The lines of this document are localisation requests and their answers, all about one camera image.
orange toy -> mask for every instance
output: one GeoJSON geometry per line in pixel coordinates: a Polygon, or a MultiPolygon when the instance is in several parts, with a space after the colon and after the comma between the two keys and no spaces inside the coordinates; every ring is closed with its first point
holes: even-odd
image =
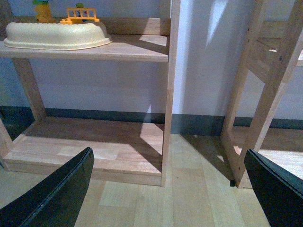
{"type": "Polygon", "coordinates": [[[61,24],[81,24],[83,20],[99,22],[95,8],[67,8],[67,18],[60,21],[61,24]]]}

white wall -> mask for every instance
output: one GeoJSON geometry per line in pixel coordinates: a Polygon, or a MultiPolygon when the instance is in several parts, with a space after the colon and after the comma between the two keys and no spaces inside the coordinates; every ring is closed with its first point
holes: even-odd
{"type": "MultiPolygon", "coordinates": [[[[285,20],[294,0],[271,0],[267,19],[285,20]]],[[[77,1],[53,0],[64,16],[77,1]]],[[[83,1],[100,16],[158,17],[160,0],[83,1]]],[[[34,15],[31,0],[10,1],[15,15],[34,15]]],[[[225,115],[254,0],[182,0],[173,113],[225,115]]],[[[28,105],[10,60],[0,61],[0,105],[28,105]]],[[[31,60],[46,107],[164,112],[164,64],[31,60]]],[[[303,119],[303,69],[283,97],[276,118],[303,119]]],[[[263,85],[249,75],[238,116],[253,116],[263,85]]]]}

toy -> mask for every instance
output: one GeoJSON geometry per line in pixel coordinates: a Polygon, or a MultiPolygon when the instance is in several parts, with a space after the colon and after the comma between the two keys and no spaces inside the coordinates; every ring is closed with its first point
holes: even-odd
{"type": "Polygon", "coordinates": [[[54,23],[56,20],[52,17],[51,9],[48,1],[33,0],[35,11],[37,12],[36,18],[40,23],[54,23]]]}
{"type": "Polygon", "coordinates": [[[78,3],[76,8],[67,8],[67,18],[62,19],[60,23],[65,25],[81,24],[84,20],[100,22],[100,19],[97,18],[95,8],[84,8],[82,6],[84,6],[83,3],[78,3]]]}
{"type": "Polygon", "coordinates": [[[76,4],[76,7],[77,7],[77,8],[84,8],[84,4],[83,4],[83,3],[77,3],[77,4],[76,4]]]}

dark baseboard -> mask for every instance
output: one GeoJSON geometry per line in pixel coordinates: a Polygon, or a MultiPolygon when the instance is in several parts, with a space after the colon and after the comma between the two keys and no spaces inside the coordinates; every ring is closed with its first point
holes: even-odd
{"type": "Polygon", "coordinates": [[[95,119],[119,122],[144,122],[164,124],[165,114],[163,113],[140,113],[140,112],[118,112],[99,110],[71,110],[46,108],[47,116],[70,117],[82,119],[95,119]]]}
{"type": "MultiPolygon", "coordinates": [[[[0,106],[0,116],[12,139],[15,139],[32,122],[34,117],[29,107],[0,106]]],[[[116,112],[97,110],[71,110],[46,108],[48,116],[97,119],[123,122],[146,122],[163,124],[163,113],[116,112]]],[[[250,126],[252,118],[237,117],[235,126],[250,126]]],[[[173,114],[171,133],[219,136],[224,122],[223,116],[173,114]]],[[[303,120],[274,119],[271,128],[303,129],[303,120]]]]}
{"type": "MultiPolygon", "coordinates": [[[[251,117],[236,117],[234,126],[246,126],[251,124],[251,117]]],[[[303,120],[275,118],[270,124],[272,129],[300,129],[303,130],[303,120]]]]}

bottom shelf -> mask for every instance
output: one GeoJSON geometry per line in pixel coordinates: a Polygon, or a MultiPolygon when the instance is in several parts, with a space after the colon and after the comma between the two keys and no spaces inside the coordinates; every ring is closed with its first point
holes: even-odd
{"type": "Polygon", "coordinates": [[[92,178],[161,185],[164,125],[46,117],[14,141],[4,160],[11,171],[50,174],[86,147],[92,178]]]}
{"type": "MultiPolygon", "coordinates": [[[[234,127],[230,133],[237,154],[248,130],[249,127],[234,127]]],[[[303,179],[303,130],[269,129],[259,153],[303,179]]]]}

